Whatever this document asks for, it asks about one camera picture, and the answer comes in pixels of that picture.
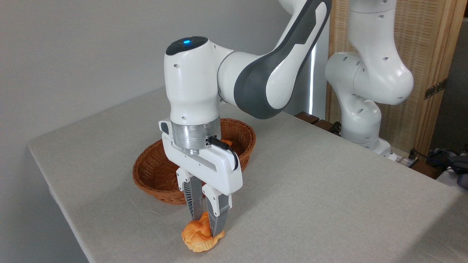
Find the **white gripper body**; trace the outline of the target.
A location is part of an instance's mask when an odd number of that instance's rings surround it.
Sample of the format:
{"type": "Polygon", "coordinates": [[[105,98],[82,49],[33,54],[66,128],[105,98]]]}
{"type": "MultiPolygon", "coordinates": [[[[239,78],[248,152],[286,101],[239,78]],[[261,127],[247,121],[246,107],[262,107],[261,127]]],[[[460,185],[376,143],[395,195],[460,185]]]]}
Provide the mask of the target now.
{"type": "Polygon", "coordinates": [[[165,154],[171,162],[224,195],[235,193],[242,187],[240,161],[235,153],[209,145],[199,150],[199,154],[191,155],[175,145],[170,120],[159,121],[159,129],[165,154]]]}

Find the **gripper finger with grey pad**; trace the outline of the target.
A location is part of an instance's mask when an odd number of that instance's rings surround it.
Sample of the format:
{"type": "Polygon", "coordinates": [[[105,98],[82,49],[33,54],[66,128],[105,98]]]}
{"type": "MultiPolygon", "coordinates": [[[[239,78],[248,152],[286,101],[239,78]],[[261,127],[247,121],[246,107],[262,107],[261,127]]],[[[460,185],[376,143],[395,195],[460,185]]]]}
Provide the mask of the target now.
{"type": "Polygon", "coordinates": [[[228,211],[232,208],[232,196],[224,195],[208,184],[205,184],[202,190],[206,196],[211,234],[212,237],[216,237],[224,230],[228,211]]]}
{"type": "Polygon", "coordinates": [[[203,210],[202,182],[183,168],[177,169],[179,190],[184,194],[192,220],[200,220],[203,210]]]}

